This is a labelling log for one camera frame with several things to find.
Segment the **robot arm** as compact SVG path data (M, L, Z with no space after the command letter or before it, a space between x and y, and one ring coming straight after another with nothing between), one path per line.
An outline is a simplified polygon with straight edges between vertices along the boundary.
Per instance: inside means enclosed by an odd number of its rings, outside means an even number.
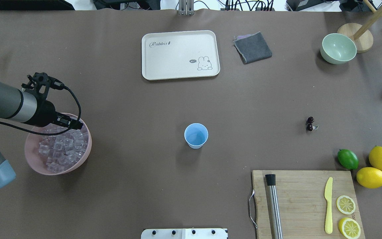
M10 119L36 127L55 124L65 131L78 130L83 127L81 108L77 118L56 111L53 103L47 100L50 88L69 90L68 86L46 73L35 73L28 76L28 82L21 89L0 82L0 118ZM0 152L0 189L16 177L12 166Z

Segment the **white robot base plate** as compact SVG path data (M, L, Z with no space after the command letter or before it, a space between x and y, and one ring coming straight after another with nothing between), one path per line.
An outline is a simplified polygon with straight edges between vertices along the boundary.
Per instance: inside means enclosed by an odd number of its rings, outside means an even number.
M224 228L145 229L141 239L228 239Z

